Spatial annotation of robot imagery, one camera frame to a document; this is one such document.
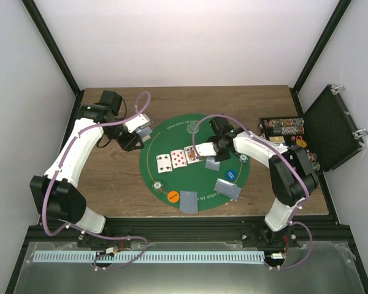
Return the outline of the dealt cards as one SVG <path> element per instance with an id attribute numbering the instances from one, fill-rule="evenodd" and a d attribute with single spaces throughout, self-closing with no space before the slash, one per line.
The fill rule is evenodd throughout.
<path id="1" fill-rule="evenodd" d="M 197 192 L 180 191 L 179 210 L 182 213 L 194 214 L 198 212 Z"/>
<path id="2" fill-rule="evenodd" d="M 242 189 L 234 183 L 218 178 L 214 191 L 229 197 L 233 201 L 238 201 Z"/>

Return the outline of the boxed card deck in case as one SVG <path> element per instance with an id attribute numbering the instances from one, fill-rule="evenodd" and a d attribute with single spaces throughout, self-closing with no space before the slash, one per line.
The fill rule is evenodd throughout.
<path id="1" fill-rule="evenodd" d="M 285 144 L 284 136 L 272 136 L 272 137 L 269 137 L 269 140 L 275 144 Z"/>

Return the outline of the black aluminium frame rail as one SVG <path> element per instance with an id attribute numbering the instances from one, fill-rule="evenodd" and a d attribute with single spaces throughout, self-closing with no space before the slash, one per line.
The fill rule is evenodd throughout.
<path id="1" fill-rule="evenodd" d="M 350 226 L 331 216 L 296 216 L 294 221 L 306 225 L 316 241 L 348 240 Z M 141 236 L 154 241 L 240 241 L 245 235 L 269 233 L 262 216 L 247 217 L 117 217 L 110 218 L 104 236 Z"/>

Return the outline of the blue playing card deck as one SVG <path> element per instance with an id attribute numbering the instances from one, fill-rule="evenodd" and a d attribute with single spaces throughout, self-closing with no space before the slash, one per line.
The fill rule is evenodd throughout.
<path id="1" fill-rule="evenodd" d="M 139 129 L 137 131 L 138 136 L 142 139 L 143 142 L 149 140 L 151 138 L 152 129 L 150 127 L 146 127 L 144 129 Z"/>

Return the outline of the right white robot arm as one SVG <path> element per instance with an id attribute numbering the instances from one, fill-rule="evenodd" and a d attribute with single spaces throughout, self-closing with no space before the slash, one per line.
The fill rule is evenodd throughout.
<path id="1" fill-rule="evenodd" d="M 234 128 L 225 115 L 213 116 L 209 125 L 215 134 L 209 141 L 216 160 L 224 161 L 234 154 L 254 159 L 269 169 L 275 200 L 265 216 L 267 227 L 260 231 L 260 238 L 266 246 L 277 245 L 282 240 L 281 230 L 292 223 L 295 213 L 319 185 L 305 149 L 272 143 L 243 125 Z"/>

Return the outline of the stack of poker chips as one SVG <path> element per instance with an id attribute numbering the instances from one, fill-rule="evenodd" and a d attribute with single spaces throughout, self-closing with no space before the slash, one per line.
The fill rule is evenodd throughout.
<path id="1" fill-rule="evenodd" d="M 164 190 L 164 185 L 161 181 L 154 181 L 152 187 L 157 193 L 161 193 Z"/>

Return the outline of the round green poker mat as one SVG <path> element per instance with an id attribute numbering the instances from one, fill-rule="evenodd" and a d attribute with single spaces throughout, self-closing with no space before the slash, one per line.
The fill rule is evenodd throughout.
<path id="1" fill-rule="evenodd" d="M 186 167 L 172 169 L 170 172 L 158 173 L 156 156 L 159 154 L 170 154 L 172 150 L 184 149 L 192 145 L 192 134 L 186 130 L 186 126 L 193 121 L 198 122 L 204 114 L 179 115 L 168 119 L 153 129 L 151 138 L 144 143 L 140 150 L 140 173 L 145 185 L 151 193 L 163 203 L 179 208 L 179 202 L 170 203 L 167 193 L 174 190 L 197 192 L 198 211 L 205 211 L 224 205 L 229 202 L 229 197 L 214 191 L 218 178 L 226 180 L 225 173 L 229 169 L 237 172 L 237 179 L 229 181 L 244 187 L 250 174 L 250 161 L 245 164 L 239 162 L 239 158 L 231 154 L 229 160 L 220 163 L 220 170 L 214 171 L 205 168 L 206 159 L 200 162 L 188 164 Z M 154 181 L 161 181 L 164 190 L 155 192 L 152 185 Z"/>

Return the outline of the orange big blind button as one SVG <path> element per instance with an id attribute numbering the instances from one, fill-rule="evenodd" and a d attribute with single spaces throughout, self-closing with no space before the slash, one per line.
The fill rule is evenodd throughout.
<path id="1" fill-rule="evenodd" d="M 177 203 L 180 200 L 180 194 L 177 191 L 170 191 L 167 193 L 167 200 L 170 203 Z"/>

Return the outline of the bottom chip row in case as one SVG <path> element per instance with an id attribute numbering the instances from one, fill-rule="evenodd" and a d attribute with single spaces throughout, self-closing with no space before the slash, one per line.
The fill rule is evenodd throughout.
<path id="1" fill-rule="evenodd" d="M 312 168 L 315 172 L 320 171 L 320 163 L 319 162 L 312 162 Z"/>

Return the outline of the blue small blind button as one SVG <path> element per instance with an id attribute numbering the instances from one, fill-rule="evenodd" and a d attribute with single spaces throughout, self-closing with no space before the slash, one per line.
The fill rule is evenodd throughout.
<path id="1" fill-rule="evenodd" d="M 237 172 L 233 169 L 229 169 L 225 173 L 225 177 L 228 181 L 235 181 L 237 179 Z"/>

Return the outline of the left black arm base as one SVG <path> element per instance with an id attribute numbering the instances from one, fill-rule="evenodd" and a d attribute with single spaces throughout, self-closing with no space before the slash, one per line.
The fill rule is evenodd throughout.
<path id="1" fill-rule="evenodd" d="M 97 238 L 91 235 L 85 235 L 83 239 L 79 239 L 77 241 L 78 247 L 89 247 L 94 249 L 103 249 L 108 247 L 120 247 L 126 248 L 129 247 L 131 241 L 128 240 L 110 240 L 110 239 L 103 239 Z"/>

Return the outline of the top chip row in case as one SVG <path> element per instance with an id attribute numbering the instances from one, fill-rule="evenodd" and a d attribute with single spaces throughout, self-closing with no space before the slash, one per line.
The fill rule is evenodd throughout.
<path id="1" fill-rule="evenodd" d="M 274 127 L 296 127 L 303 126 L 304 120 L 302 118 L 282 118 L 282 119 L 264 119 L 264 126 L 266 128 Z"/>

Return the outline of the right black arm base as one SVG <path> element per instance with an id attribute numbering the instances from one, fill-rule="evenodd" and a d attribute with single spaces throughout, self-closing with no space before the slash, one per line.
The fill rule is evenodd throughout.
<path id="1" fill-rule="evenodd" d="M 279 248 L 288 245 L 297 246 L 297 241 L 291 238 L 292 231 L 284 228 L 273 232 L 266 225 L 248 225 L 241 228 L 242 243 L 247 247 Z"/>

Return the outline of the chip row in case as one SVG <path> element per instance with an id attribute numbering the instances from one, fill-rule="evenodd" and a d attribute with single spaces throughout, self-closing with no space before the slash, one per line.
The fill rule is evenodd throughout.
<path id="1" fill-rule="evenodd" d="M 264 119 L 264 126 L 266 128 L 274 127 L 296 127 L 303 126 L 304 120 L 302 118 L 282 118 L 282 119 Z"/>
<path id="2" fill-rule="evenodd" d="M 309 161 L 311 161 L 311 162 L 316 162 L 317 161 L 317 156 L 316 156 L 315 153 L 309 152 L 309 153 L 307 153 L 307 157 L 308 157 Z"/>
<path id="3" fill-rule="evenodd" d="M 312 168 L 315 172 L 320 171 L 320 163 L 319 162 L 312 162 Z"/>
<path id="4" fill-rule="evenodd" d="M 283 126 L 274 127 L 271 130 L 271 134 L 275 136 L 280 135 L 303 135 L 305 134 L 305 129 L 303 126 Z"/>

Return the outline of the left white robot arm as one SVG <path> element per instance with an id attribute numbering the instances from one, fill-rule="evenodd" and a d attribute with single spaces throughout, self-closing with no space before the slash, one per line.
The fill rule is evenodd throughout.
<path id="1" fill-rule="evenodd" d="M 42 176 L 32 178 L 31 193 L 48 236 L 55 236 L 65 228 L 75 228 L 90 234 L 99 247 L 107 247 L 112 242 L 113 232 L 105 227 L 106 217 L 87 206 L 77 187 L 84 165 L 102 137 L 115 140 L 127 152 L 144 147 L 138 132 L 150 125 L 150 119 L 144 114 L 148 106 L 135 104 L 134 115 L 119 118 L 122 100 L 114 91 L 103 91 L 99 102 L 81 105 L 57 159 Z"/>

